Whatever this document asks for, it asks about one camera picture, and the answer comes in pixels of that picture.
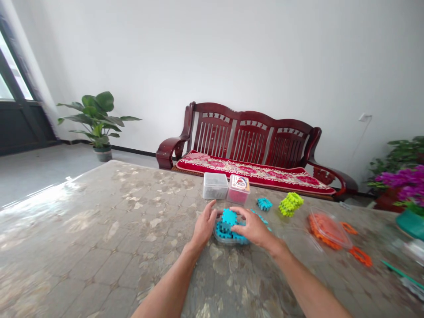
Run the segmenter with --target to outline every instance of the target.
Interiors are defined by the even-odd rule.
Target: floor
[[[113,150],[115,160],[158,168],[155,157]],[[0,207],[25,199],[35,192],[77,177],[102,163],[91,146],[58,145],[0,157]]]

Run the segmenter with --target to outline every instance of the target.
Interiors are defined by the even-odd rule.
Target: toy label
[[[233,177],[233,181],[231,183],[231,186],[233,188],[240,189],[240,190],[247,190],[247,191],[250,190],[249,189],[249,180],[247,180],[243,177],[240,177],[240,176],[236,176],[236,175]]]

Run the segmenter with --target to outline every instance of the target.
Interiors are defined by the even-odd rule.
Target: flower pot
[[[94,148],[94,152],[97,155],[97,159],[100,162],[107,162],[112,159],[112,146],[106,148]]]
[[[397,226],[416,239],[424,241],[424,218],[406,210],[396,218]]]
[[[376,205],[373,207],[376,210],[391,211],[396,213],[402,213],[405,211],[404,207],[393,205],[398,202],[398,193],[400,189],[387,189],[381,196],[375,200]]]

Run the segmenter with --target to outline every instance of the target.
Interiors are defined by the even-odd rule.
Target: floral cushion
[[[264,166],[209,156],[195,150],[190,151],[181,158],[176,166],[180,170],[191,172],[225,173],[228,178],[232,174],[238,174],[249,178],[249,183],[252,185],[257,184],[289,191],[302,191],[322,195],[336,193],[333,188],[318,181],[301,167],[284,169]]]

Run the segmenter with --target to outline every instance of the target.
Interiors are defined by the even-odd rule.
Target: glass door
[[[57,143],[13,50],[13,36],[0,16],[0,155]]]

